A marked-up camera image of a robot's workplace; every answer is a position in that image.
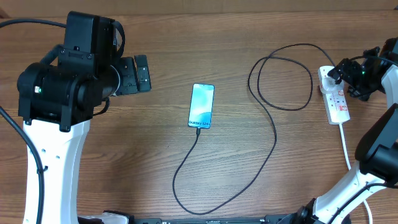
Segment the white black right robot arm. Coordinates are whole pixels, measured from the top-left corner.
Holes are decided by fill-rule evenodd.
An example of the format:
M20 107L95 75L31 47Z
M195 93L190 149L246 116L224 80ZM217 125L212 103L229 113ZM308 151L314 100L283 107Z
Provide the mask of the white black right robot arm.
M320 89L331 124L339 112L346 112L343 86L362 101L375 91L385 94L387 111L361 138L355 151L356 162L327 193L312 199L297 212L284 217L266 217L269 223L351 223L350 213L372 194L397 188L397 39L387 39L383 47L366 50L358 57L344 58L335 66L318 69Z

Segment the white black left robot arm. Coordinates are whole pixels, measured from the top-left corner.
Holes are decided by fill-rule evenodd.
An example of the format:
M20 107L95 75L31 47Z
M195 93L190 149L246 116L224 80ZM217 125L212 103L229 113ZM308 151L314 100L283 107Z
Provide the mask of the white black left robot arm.
M151 90L145 55L125 57L124 29L107 17L70 12L64 42L17 80L18 125L3 117L27 146L24 223L133 223L128 213L106 210L79 216L80 159L96 107L113 96Z

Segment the blue Galaxy smartphone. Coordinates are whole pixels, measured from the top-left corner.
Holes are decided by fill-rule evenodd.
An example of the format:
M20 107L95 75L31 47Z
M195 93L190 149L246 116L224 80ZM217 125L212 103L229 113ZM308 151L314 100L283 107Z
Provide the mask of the blue Galaxy smartphone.
M210 129L213 112L215 86L195 83L192 88L188 126L191 128Z

